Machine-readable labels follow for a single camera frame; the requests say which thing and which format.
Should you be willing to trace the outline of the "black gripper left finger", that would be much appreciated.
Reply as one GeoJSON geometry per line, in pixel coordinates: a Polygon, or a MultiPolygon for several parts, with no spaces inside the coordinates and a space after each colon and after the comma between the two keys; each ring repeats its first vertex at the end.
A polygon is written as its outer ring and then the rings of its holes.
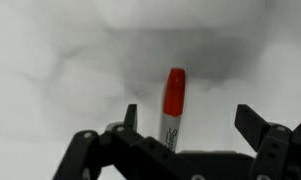
{"type": "Polygon", "coordinates": [[[52,180],[98,180],[113,165],[127,180],[204,180],[199,169],[157,140],[136,131],[137,106],[127,107],[123,121],[104,133],[76,133],[52,180]]]}

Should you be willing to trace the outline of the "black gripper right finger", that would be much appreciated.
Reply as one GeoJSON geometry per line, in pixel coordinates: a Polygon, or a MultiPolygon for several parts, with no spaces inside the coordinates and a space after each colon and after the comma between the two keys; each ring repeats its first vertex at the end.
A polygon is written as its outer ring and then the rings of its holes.
{"type": "Polygon", "coordinates": [[[249,180],[301,180],[301,123],[291,130],[239,104],[234,125],[256,152],[249,180]]]}

